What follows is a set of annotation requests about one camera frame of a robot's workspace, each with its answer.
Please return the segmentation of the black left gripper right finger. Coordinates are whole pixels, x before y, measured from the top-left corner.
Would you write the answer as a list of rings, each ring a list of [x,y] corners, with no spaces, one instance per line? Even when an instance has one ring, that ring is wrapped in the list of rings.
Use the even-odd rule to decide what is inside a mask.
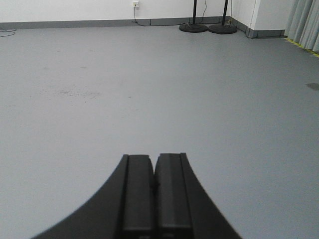
[[[185,153],[162,153],[155,169],[159,239],[238,239],[208,196]]]

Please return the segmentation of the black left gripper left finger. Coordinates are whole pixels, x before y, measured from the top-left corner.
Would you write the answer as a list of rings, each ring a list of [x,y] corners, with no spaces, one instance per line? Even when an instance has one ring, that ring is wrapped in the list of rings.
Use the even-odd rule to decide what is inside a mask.
[[[37,239],[150,239],[155,231],[153,166],[147,155],[124,155],[103,186]]]

